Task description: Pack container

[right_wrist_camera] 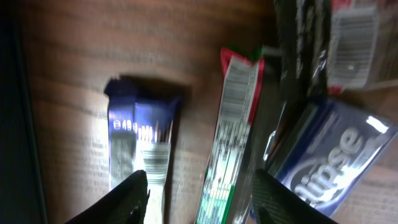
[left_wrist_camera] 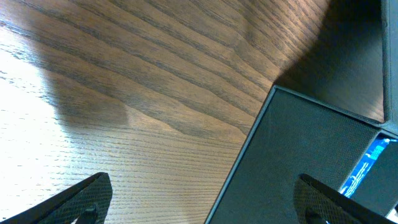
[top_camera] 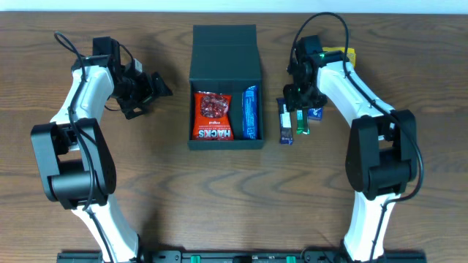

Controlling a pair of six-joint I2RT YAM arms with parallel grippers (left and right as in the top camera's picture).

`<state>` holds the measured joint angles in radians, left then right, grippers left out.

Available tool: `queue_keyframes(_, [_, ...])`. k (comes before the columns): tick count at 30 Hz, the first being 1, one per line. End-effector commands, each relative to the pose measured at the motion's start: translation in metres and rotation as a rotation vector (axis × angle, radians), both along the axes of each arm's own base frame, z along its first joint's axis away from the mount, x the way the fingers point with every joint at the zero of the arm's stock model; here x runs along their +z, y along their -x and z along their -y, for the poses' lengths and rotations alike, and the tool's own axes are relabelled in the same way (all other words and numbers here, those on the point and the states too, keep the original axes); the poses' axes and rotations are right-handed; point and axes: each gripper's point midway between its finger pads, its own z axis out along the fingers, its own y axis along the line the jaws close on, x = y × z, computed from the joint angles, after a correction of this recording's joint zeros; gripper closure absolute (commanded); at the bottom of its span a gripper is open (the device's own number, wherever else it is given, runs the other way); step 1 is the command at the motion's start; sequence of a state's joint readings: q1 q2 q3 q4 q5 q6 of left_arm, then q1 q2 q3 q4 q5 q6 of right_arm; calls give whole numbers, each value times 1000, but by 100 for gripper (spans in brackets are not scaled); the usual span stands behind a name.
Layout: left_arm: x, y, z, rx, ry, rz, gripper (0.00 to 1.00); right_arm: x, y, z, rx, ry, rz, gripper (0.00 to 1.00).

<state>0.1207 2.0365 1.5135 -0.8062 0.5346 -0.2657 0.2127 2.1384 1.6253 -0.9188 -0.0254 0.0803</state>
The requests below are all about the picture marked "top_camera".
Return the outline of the black gift box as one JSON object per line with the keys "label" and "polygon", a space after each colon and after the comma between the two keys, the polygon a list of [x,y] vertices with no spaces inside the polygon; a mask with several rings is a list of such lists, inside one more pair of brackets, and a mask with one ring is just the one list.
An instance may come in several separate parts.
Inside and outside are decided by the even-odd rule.
{"label": "black gift box", "polygon": [[[194,25],[192,60],[189,73],[190,150],[257,150],[264,146],[263,87],[260,54],[255,25]],[[243,94],[257,86],[257,139],[243,136]],[[233,139],[193,140],[195,98],[198,91],[231,95],[227,113]]]}

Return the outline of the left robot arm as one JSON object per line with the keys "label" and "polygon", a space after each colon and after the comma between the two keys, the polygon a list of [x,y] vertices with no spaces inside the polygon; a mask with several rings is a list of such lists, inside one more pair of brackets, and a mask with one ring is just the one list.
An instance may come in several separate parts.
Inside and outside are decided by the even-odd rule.
{"label": "left robot arm", "polygon": [[61,109],[31,130],[45,195],[88,227],[101,249],[99,262],[152,262],[114,196],[116,166],[99,124],[110,98],[132,119],[172,92],[158,73],[147,75],[138,60],[123,66],[115,55],[80,57],[71,73]]}

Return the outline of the blue snack bar wrapper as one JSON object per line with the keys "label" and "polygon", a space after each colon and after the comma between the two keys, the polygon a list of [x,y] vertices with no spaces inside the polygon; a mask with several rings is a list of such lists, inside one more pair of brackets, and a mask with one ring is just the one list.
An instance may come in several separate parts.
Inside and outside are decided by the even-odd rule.
{"label": "blue snack bar wrapper", "polygon": [[243,138],[245,140],[256,140],[258,133],[257,125],[257,86],[248,87],[243,92]]}

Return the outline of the red Hacks candy bag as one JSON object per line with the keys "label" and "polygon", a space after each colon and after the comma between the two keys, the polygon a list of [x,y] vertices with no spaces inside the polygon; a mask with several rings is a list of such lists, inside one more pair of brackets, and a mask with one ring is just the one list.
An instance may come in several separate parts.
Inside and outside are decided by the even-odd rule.
{"label": "red Hacks candy bag", "polygon": [[195,92],[193,140],[234,140],[228,113],[232,96]]}

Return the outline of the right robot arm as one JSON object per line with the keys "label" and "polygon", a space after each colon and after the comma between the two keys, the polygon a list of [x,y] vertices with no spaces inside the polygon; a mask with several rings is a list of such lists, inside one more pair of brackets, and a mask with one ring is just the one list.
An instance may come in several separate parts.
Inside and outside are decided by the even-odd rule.
{"label": "right robot arm", "polygon": [[355,192],[338,262],[386,262],[383,240],[407,184],[422,178],[415,116],[382,101],[340,50],[297,51],[284,87],[288,111],[333,102],[350,126],[345,172]]}

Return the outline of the green snack bar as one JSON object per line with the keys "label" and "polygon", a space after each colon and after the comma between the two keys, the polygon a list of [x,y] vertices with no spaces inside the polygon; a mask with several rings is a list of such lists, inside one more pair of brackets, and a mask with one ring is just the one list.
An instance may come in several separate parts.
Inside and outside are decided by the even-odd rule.
{"label": "green snack bar", "polygon": [[296,134],[310,134],[308,110],[296,110],[297,129]]}

